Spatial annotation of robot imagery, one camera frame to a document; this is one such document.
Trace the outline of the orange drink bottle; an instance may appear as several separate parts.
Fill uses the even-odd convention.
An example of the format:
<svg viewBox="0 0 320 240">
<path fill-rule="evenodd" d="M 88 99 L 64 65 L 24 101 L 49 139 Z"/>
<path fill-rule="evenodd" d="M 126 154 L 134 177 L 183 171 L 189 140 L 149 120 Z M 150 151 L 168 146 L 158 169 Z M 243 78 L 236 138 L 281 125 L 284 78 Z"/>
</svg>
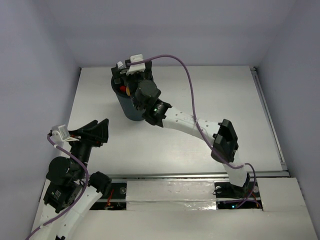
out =
<svg viewBox="0 0 320 240">
<path fill-rule="evenodd" d="M 129 97 L 131 96 L 131 92 L 128 86 L 126 86 L 125 92 Z"/>
</svg>

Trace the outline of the red label clear bottle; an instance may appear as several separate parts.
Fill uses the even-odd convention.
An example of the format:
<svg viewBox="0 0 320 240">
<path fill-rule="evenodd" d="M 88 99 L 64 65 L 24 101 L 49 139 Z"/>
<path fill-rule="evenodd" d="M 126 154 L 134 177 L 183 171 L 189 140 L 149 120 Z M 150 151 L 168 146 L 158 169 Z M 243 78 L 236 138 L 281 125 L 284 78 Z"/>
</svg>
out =
<svg viewBox="0 0 320 240">
<path fill-rule="evenodd" d="M 119 90 L 122 92 L 122 93 L 125 93 L 126 92 L 126 86 L 125 85 L 122 85 L 119 87 Z"/>
</svg>

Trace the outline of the clear unlabelled plastic bottle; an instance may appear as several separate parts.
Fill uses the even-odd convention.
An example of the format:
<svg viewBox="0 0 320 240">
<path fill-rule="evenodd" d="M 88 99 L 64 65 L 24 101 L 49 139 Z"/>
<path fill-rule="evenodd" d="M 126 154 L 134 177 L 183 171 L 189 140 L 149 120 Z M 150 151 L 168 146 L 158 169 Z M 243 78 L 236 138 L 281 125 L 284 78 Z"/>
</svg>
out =
<svg viewBox="0 0 320 240">
<path fill-rule="evenodd" d="M 121 83 L 122 78 L 125 77 L 127 70 L 128 69 L 127 69 L 127 66 L 125 65 L 125 63 L 119 61 L 116 64 L 115 72 L 114 72 L 114 76 L 113 76 L 115 84 L 120 84 Z"/>
</svg>

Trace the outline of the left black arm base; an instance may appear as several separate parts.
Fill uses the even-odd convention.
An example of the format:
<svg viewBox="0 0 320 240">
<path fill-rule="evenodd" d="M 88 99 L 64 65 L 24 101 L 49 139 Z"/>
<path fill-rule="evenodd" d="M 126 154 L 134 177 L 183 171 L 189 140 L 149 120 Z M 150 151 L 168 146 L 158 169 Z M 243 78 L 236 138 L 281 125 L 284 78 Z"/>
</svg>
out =
<svg viewBox="0 0 320 240">
<path fill-rule="evenodd" d="M 100 171 L 89 177 L 88 184 L 94 187 L 97 193 L 101 193 L 102 197 L 108 197 L 112 190 L 112 179 Z"/>
</svg>

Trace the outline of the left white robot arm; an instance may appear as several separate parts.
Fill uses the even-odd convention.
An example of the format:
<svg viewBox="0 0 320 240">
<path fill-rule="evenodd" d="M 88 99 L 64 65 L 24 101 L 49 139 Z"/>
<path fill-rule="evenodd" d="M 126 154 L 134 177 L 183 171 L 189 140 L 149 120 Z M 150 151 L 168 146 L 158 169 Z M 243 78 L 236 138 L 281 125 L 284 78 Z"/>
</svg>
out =
<svg viewBox="0 0 320 240">
<path fill-rule="evenodd" d="M 49 163 L 39 226 L 27 239 L 69 240 L 94 203 L 112 189 L 109 176 L 87 168 L 92 149 L 108 142 L 109 120 L 93 120 L 76 130 L 56 125 L 46 138 L 64 155 Z"/>
</svg>

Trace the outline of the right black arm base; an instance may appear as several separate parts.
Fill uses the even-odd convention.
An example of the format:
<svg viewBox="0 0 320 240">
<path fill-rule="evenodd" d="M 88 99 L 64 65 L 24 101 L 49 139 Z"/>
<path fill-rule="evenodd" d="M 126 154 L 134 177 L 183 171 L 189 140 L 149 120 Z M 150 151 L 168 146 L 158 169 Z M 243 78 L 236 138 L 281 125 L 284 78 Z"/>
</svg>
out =
<svg viewBox="0 0 320 240">
<path fill-rule="evenodd" d="M 248 186 L 239 187 L 232 185 L 229 182 L 217 182 L 214 186 L 215 189 L 212 194 L 218 199 L 243 199 L 250 192 Z"/>
</svg>

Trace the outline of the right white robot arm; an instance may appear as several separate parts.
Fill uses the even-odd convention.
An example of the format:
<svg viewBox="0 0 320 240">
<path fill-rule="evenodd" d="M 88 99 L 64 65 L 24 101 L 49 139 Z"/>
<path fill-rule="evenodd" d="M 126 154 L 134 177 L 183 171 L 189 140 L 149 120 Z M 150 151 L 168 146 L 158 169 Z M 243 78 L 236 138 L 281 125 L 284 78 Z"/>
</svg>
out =
<svg viewBox="0 0 320 240">
<path fill-rule="evenodd" d="M 138 66 L 118 62 L 111 68 L 111 74 L 111 85 L 121 96 L 130 99 L 132 108 L 143 120 L 205 141 L 212 148 L 211 157 L 221 163 L 228 174 L 231 192 L 242 196 L 248 191 L 250 176 L 238 160 L 238 136 L 231 121 L 199 119 L 160 100 L 161 91 L 154 82 L 151 61 Z"/>
</svg>

